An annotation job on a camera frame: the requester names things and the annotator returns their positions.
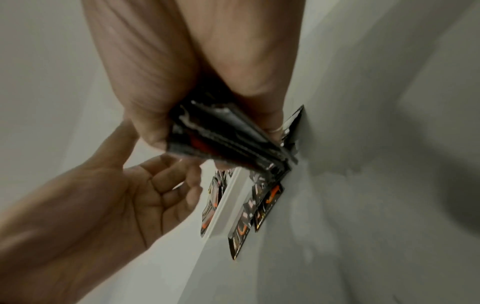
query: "person's left hand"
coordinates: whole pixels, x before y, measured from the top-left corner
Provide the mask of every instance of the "person's left hand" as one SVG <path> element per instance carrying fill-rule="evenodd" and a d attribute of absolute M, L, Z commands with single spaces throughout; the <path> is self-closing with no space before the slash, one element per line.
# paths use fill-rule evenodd
<path fill-rule="evenodd" d="M 161 155 L 124 170 L 137 139 L 122 122 L 84 164 L 0 214 L 0 302 L 75 302 L 193 211 L 200 162 Z"/>

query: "pile of packets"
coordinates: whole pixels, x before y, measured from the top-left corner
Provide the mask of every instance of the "pile of packets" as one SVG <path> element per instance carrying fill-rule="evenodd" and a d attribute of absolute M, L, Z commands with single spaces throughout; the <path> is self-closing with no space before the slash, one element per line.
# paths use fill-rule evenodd
<path fill-rule="evenodd" d="M 281 145 L 288 147 L 292 151 L 296 150 L 293 135 L 303 109 L 304 107 L 301 106 L 283 125 Z M 252 226 L 255 232 L 258 232 L 265 218 L 275 206 L 284 191 L 280 181 L 289 171 L 290 168 L 287 167 L 285 171 L 278 172 L 271 179 L 266 179 L 254 171 L 250 172 L 250 179 L 254 182 L 254 185 L 251 188 L 251 193 L 247 195 L 245 203 L 240 208 L 238 216 L 228 234 L 228 244 L 232 259 L 235 260 L 237 258 Z"/>
<path fill-rule="evenodd" d="M 253 172 L 255 196 L 247 198 L 228 236 L 233 259 L 252 223 L 259 228 L 283 192 L 280 181 L 291 170 L 289 162 L 298 162 L 293 133 L 302 110 L 303 106 L 285 123 L 280 144 L 250 120 L 218 79 L 205 79 L 170 111 L 168 152 L 219 160 Z"/>
<path fill-rule="evenodd" d="M 200 236 L 203 237 L 207 228 L 215 215 L 215 211 L 222 200 L 230 179 L 234 173 L 233 169 L 227 171 L 216 171 L 211 179 L 210 187 L 208 188 L 208 200 L 205 209 L 201 213 L 201 228 Z"/>

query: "person's right hand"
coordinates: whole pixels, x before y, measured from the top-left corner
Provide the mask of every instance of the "person's right hand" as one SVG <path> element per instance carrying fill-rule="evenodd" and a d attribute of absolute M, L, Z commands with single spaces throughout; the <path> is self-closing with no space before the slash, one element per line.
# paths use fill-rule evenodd
<path fill-rule="evenodd" d="M 141 137 L 165 149 L 169 110 L 218 75 L 273 138 L 297 56 L 301 0 L 83 0 L 113 91 Z"/>

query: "human hand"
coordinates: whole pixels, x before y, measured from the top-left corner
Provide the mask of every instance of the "human hand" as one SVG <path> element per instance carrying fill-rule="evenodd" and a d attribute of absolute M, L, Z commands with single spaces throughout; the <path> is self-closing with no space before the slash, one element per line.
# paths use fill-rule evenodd
<path fill-rule="evenodd" d="M 166 148 L 169 110 L 205 74 L 280 137 L 304 1 L 82 2 L 113 90 L 147 143 Z"/>
<path fill-rule="evenodd" d="M 0 214 L 0 302 L 76 302 L 193 211 L 200 163 L 161 155 L 124 170 L 137 140 L 122 122 L 84 164 Z"/>

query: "pinky finger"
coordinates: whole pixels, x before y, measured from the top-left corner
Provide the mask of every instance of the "pinky finger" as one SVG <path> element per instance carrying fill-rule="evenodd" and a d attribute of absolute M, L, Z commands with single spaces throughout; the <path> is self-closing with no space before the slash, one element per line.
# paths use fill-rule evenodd
<path fill-rule="evenodd" d="M 200 186 L 193 187 L 183 200 L 163 212 L 162 232 L 164 235 L 177 227 L 195 210 L 201 193 Z"/>

